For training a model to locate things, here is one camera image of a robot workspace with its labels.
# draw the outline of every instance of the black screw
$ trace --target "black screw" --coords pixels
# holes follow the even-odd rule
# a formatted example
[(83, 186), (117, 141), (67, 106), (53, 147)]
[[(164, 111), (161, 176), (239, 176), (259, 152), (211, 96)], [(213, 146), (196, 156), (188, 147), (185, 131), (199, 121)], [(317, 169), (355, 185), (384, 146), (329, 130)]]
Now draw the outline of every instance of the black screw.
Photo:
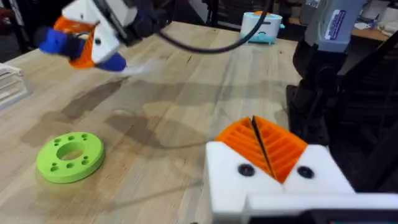
[(251, 177), (254, 175), (254, 167), (250, 164), (241, 164), (238, 167), (238, 172), (245, 177)]
[(311, 170), (311, 168), (306, 166), (300, 166), (297, 168), (298, 174), (306, 179), (312, 179), (315, 176), (315, 173)]
[(96, 45), (101, 45), (101, 39), (96, 38), (96, 39), (95, 39), (95, 44), (96, 44)]

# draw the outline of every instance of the orange 3d printed part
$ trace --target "orange 3d printed part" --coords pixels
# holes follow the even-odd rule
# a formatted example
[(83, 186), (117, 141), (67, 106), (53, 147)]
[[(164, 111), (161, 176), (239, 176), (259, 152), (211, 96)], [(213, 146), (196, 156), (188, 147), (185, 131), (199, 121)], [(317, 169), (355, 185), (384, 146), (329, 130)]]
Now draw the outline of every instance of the orange 3d printed part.
[(258, 116), (233, 123), (215, 141), (224, 142), (280, 183), (307, 147), (296, 135)]

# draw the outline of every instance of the black cable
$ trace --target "black cable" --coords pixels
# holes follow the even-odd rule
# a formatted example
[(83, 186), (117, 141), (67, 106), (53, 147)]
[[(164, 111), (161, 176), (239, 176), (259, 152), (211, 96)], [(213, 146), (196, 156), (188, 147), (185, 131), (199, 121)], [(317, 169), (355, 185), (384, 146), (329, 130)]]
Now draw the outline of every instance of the black cable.
[(271, 0), (264, 0), (264, 2), (266, 2), (266, 4), (264, 5), (264, 9), (262, 10), (260, 19), (258, 20), (257, 24), (253, 27), (253, 29), (244, 38), (242, 38), (242, 39), (238, 40), (237, 42), (235, 42), (234, 44), (231, 44), (226, 47), (220, 47), (217, 49), (204, 49), (204, 48), (199, 48), (199, 47), (192, 47), (192, 46), (183, 44), (183, 43), (169, 37), (167, 34), (163, 33), (161, 30), (158, 31), (157, 35), (160, 38), (166, 40), (168, 43), (170, 43), (178, 48), (192, 52), (192, 53), (196, 53), (196, 54), (224, 53), (224, 52), (236, 49), (236, 48), (240, 47), (241, 45), (245, 44), (257, 32), (257, 30), (259, 30), (260, 26), (262, 25), (262, 23), (264, 22), (264, 19), (267, 16), (267, 12), (268, 12), (269, 4), (270, 4)]

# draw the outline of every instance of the wooden table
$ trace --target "wooden table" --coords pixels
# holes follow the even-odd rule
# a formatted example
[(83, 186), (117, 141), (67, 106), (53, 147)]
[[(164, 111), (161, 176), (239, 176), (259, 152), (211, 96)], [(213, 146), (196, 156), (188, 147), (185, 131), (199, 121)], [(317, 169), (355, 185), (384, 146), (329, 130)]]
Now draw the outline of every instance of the wooden table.
[[(239, 36), (178, 22), (167, 32), (201, 47)], [(153, 36), (121, 50), (124, 75), (73, 70), (37, 50), (9, 61), (33, 93), (0, 111), (0, 223), (202, 224), (205, 143), (253, 114), (287, 127), (285, 87), (300, 79), (296, 44), (194, 55)], [(104, 164), (74, 184), (48, 183), (35, 169), (37, 153), (70, 131), (102, 139)]]
[[(296, 18), (296, 17), (290, 17), (289, 18), (289, 22), (291, 24), (296, 24), (296, 25), (300, 25), (300, 26), (304, 26), (303, 24), (300, 23), (300, 19)], [(367, 38), (367, 39), (373, 39), (373, 40), (380, 40), (380, 41), (385, 41), (389, 38), (389, 36), (386, 36), (384, 34), (381, 33), (381, 31), (377, 30), (377, 29), (357, 29), (354, 27), (352, 33), (352, 35), (357, 36), (357, 37), (363, 37), (363, 38)]]

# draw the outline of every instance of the green ring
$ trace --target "green ring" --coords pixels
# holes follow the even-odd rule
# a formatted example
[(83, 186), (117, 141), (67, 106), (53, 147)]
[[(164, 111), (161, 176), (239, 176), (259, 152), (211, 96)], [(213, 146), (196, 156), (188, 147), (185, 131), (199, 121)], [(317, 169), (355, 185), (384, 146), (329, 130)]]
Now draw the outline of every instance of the green ring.
[[(83, 153), (72, 160), (61, 158), (71, 152)], [(104, 161), (105, 153), (99, 138), (90, 133), (68, 133), (49, 141), (40, 150), (36, 166), (45, 179), (66, 184), (84, 179), (96, 171)]]

